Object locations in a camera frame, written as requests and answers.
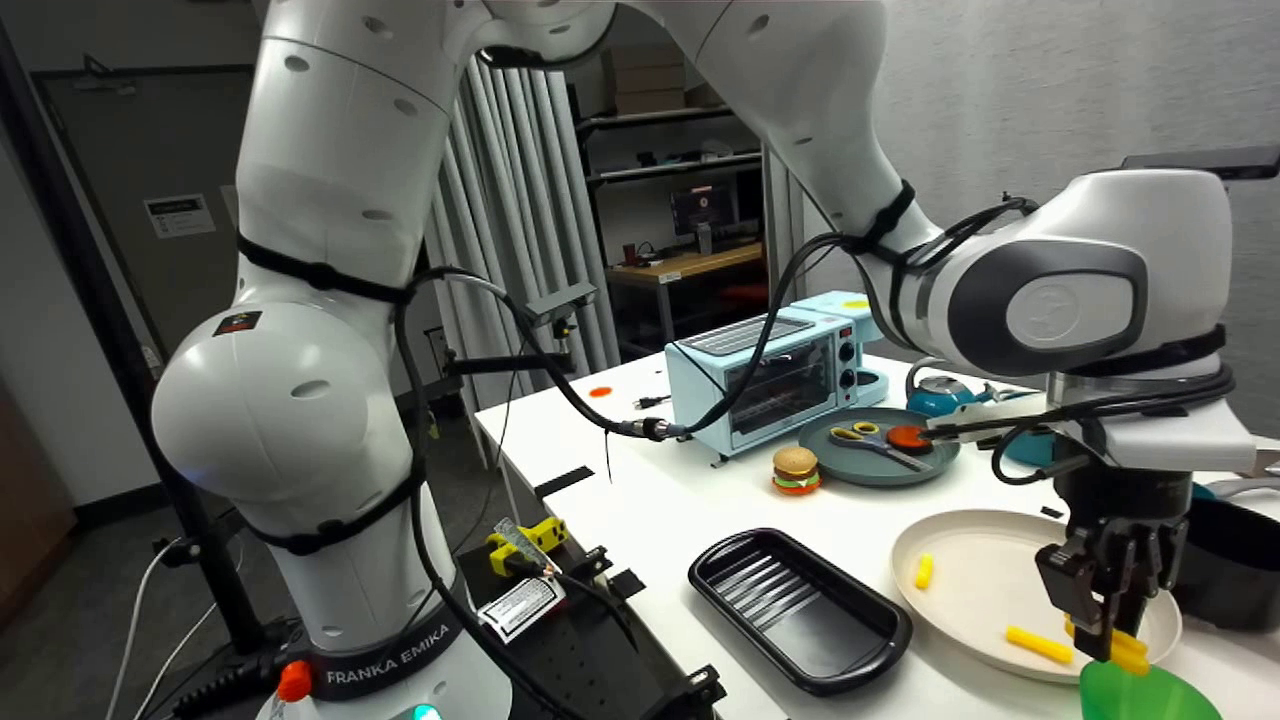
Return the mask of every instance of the shelf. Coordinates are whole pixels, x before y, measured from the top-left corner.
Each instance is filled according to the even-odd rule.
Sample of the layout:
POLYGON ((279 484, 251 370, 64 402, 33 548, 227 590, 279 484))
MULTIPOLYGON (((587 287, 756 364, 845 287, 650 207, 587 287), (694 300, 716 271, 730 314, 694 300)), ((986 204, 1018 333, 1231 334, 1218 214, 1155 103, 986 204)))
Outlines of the shelf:
POLYGON ((606 133, 606 128, 643 128, 643 125, 683 125, 730 116, 730 106, 669 106, 669 111, 632 111, 632 116, 587 116, 575 125, 575 136, 606 133))
POLYGON ((654 175, 722 170, 722 166, 750 166, 750 163, 759 163, 759 152, 617 166, 617 170, 587 175, 587 182, 592 187, 598 187, 598 182, 636 182, 636 179, 654 179, 654 175))

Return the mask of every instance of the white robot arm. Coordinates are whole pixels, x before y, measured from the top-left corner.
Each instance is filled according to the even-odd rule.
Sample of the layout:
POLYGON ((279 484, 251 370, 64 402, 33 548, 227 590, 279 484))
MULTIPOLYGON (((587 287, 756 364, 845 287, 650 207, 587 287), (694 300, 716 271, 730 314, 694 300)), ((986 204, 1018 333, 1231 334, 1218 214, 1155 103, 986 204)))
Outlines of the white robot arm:
MULTIPOLYGON (((1063 406, 1218 370, 1210 328, 1231 229, 1210 175, 1082 175, 1014 232, 927 265, 939 229, 870 133, 885 0, 625 2, 669 29, 849 234, 899 345, 961 369, 1063 370, 1063 406), (888 232, 869 234, 885 207, 895 207, 888 232)), ((167 364, 152 432, 177 473, 273 540, 320 666, 313 714, 396 714, 417 698, 505 714, 511 704, 477 638, 448 628, 412 551, 406 500, 418 496, 426 556, 455 580, 430 496, 406 496, 417 464, 389 385, 389 318, 412 284, 469 56, 570 60, 613 13, 617 0, 273 2, 237 170, 240 287, 167 364)), ((1152 583, 1167 583, 1186 473, 1253 464, 1246 432, 1210 390, 1178 406, 1093 418, 1093 474, 1061 474, 1070 530, 1042 551, 1042 577, 1094 656, 1107 628, 1137 628, 1152 583), (1165 556, 1115 561, 1147 540, 1165 556)))

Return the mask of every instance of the white table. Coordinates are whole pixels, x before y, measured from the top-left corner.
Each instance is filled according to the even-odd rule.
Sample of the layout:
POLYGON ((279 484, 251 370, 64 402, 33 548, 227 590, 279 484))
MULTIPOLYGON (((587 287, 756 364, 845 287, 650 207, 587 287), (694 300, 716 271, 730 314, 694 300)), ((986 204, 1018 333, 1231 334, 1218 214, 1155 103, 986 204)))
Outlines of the white table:
MULTIPOLYGON (((888 370, 888 402, 899 402, 904 364, 869 360, 888 370)), ((665 360, 606 369, 575 387, 613 387, 595 401, 606 414, 636 414, 639 394, 669 394, 665 360)), ((1039 512, 1063 506, 1046 484, 1007 486, 991 480, 986 457, 962 446, 949 474, 909 490, 823 486, 803 500, 782 500, 768 486, 768 446, 712 468, 698 442, 643 442, 606 440, 613 474, 605 464, 605 432, 578 418, 557 390, 535 390, 511 406, 481 413, 481 426, 496 440, 506 414, 505 460, 535 486, 567 468, 587 464, 595 474, 557 496, 548 506, 578 537, 583 548, 605 543, 617 569, 632 569, 646 589, 628 602, 650 637, 676 656, 683 670, 716 664, 729 698, 718 714, 772 720, 772 714, 860 714, 860 720, 995 720, 1042 714, 1075 720, 1075 688, 1030 684, 986 666, 943 637, 914 624, 911 653, 863 693, 817 698, 790 688, 772 664, 734 637, 686 583, 686 564, 716 540, 745 527, 782 527, 855 580, 895 598, 888 572, 893 540, 949 506, 1007 506, 1039 512)), ((1223 637, 1186 618, 1184 645, 1167 664, 1205 688, 1227 720, 1280 714, 1280 637, 1223 637)))

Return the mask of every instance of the white plate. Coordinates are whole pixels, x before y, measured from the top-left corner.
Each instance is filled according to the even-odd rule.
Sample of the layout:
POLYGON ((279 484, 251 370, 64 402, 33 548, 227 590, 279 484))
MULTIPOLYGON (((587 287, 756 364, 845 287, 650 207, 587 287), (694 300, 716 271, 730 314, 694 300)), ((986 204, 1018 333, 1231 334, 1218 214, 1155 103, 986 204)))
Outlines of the white plate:
MULTIPOLYGON (((1034 572, 1034 551, 1061 540, 1063 527, 1042 515, 939 512, 893 543, 893 572, 909 607, 961 646, 1014 674, 1075 684, 1087 664, 1082 653, 1075 653, 1075 666, 1063 666, 1002 638, 1007 624, 1025 624, 1070 645, 1063 612, 1046 602, 1034 572), (918 551, 934 556, 927 590, 911 583, 918 551)), ((1147 645, 1152 664, 1174 653, 1184 615, 1167 590, 1152 597, 1137 637, 1147 645)))

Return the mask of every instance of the floor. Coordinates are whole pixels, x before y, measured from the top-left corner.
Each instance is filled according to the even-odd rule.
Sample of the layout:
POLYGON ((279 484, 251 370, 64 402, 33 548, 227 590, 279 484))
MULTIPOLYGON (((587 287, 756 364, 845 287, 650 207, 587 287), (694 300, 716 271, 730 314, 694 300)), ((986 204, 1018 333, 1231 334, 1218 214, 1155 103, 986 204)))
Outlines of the floor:
MULTIPOLYGON (((501 474, 481 464, 462 422, 439 422, 426 440, 430 490, 444 506, 444 527, 455 548, 485 540, 506 515, 501 474)), ((0 630, 0 714, 85 720, 102 714, 111 674, 125 646, 125 624, 136 580, 158 540, 177 537, 167 506, 126 515, 70 540, 67 561, 40 589, 40 597, 0 630)), ((259 618, 286 615, 286 590, 255 540, 237 540, 245 589, 259 618)), ((131 714, 158 658, 207 607, 207 589, 194 569, 158 569, 145 618, 136 630, 131 670, 114 714, 131 714)), ((177 658, 171 679, 187 674, 225 645, 210 615, 187 653, 177 658)))

